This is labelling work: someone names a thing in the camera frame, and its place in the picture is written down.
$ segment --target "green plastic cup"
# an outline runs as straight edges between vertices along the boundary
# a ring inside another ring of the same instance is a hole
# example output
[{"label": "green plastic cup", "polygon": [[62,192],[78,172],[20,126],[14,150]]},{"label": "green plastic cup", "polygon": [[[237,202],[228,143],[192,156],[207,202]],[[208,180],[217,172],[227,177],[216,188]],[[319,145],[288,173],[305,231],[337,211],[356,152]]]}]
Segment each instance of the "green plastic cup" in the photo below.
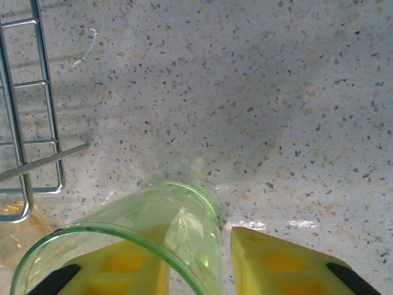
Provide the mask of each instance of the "green plastic cup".
[{"label": "green plastic cup", "polygon": [[69,260],[124,239],[164,259],[196,294],[222,294],[217,201],[189,179],[150,186],[44,237],[20,261],[11,294],[28,294]]}]

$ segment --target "metal rod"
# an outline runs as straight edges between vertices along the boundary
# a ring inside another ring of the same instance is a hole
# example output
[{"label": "metal rod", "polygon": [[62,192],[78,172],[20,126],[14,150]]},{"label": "metal rod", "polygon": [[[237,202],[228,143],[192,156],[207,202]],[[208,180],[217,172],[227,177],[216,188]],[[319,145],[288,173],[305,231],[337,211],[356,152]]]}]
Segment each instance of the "metal rod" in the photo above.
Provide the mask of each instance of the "metal rod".
[{"label": "metal rod", "polygon": [[[33,13],[33,18],[38,20],[38,23],[36,23],[34,27],[36,29],[37,47],[38,47],[39,60],[41,64],[42,78],[43,80],[47,81],[45,85],[45,97],[47,101],[50,134],[52,138],[58,140],[59,131],[58,131],[57,120],[56,120],[52,82],[50,80],[48,55],[45,46],[44,28],[41,22],[39,3],[38,0],[30,0],[30,4],[31,4],[31,11]],[[55,154],[61,152],[61,146],[59,142],[56,142],[53,145],[53,152]],[[58,189],[61,190],[66,184],[66,175],[64,173],[64,166],[62,161],[56,163],[56,170],[57,170],[57,177],[58,177]]]},{"label": "metal rod", "polygon": [[22,25],[29,25],[30,23],[38,23],[37,18],[27,18],[25,20],[15,20],[14,22],[3,23],[1,25],[2,28],[10,28],[12,26],[22,26]]},{"label": "metal rod", "polygon": [[[24,141],[23,144],[53,144],[56,143],[57,140],[51,139],[51,140],[27,140]],[[0,143],[0,147],[3,146],[13,146],[14,143]]]},{"label": "metal rod", "polygon": [[39,80],[39,81],[31,81],[31,82],[25,82],[25,83],[17,83],[14,85],[15,89],[16,88],[23,88],[23,87],[29,87],[29,86],[38,86],[38,85],[46,85],[48,84],[48,81],[45,80]]},{"label": "metal rod", "polygon": [[[33,188],[33,194],[58,194],[59,192],[61,192],[61,189],[59,189],[59,185]],[[16,195],[21,193],[22,193],[21,188],[0,189],[0,195]]]},{"label": "metal rod", "polygon": [[[6,43],[2,28],[0,27],[0,80],[3,86],[2,91],[4,100],[6,101],[6,109],[8,120],[10,122],[10,129],[12,140],[14,142],[15,156],[17,158],[17,165],[23,165],[26,161],[25,146],[23,145],[23,138],[20,132],[20,122],[18,115],[18,108],[15,103],[15,89],[12,83],[11,70],[7,56]],[[29,175],[21,175],[19,177],[21,188],[23,191],[23,209],[18,215],[0,216],[1,221],[17,222],[26,219],[33,210],[33,190],[31,187]]]},{"label": "metal rod", "polygon": [[2,183],[3,181],[10,180],[12,178],[18,177],[20,175],[25,175],[25,174],[29,173],[30,171],[32,171],[36,168],[39,168],[43,165],[57,162],[65,157],[68,157],[68,156],[73,155],[77,152],[83,151],[83,150],[87,149],[88,147],[89,147],[89,144],[87,144],[87,143],[81,144],[80,146],[73,147],[72,149],[68,149],[67,151],[59,152],[55,155],[51,155],[49,157],[39,159],[39,160],[33,161],[31,163],[26,163],[23,166],[8,170],[8,171],[0,174],[0,183]]}]

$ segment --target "white surface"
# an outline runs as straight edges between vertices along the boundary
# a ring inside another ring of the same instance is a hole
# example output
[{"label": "white surface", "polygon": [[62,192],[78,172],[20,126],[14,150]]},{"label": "white surface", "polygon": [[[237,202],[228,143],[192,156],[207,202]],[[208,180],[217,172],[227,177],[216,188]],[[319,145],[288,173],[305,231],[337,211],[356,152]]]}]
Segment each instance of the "white surface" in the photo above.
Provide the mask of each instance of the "white surface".
[{"label": "white surface", "polygon": [[[25,16],[16,4],[2,8],[14,12],[2,22]],[[218,191],[228,294],[235,225],[341,258],[392,292],[391,1],[42,7],[62,146],[93,141],[65,161],[61,194],[36,196],[55,226],[157,175],[193,173]],[[91,29],[96,45],[73,66]],[[20,30],[6,36],[15,82],[37,73],[33,39]],[[26,138],[47,132],[45,109],[32,102],[38,94],[20,94]],[[32,179],[53,184],[52,173]]]}]

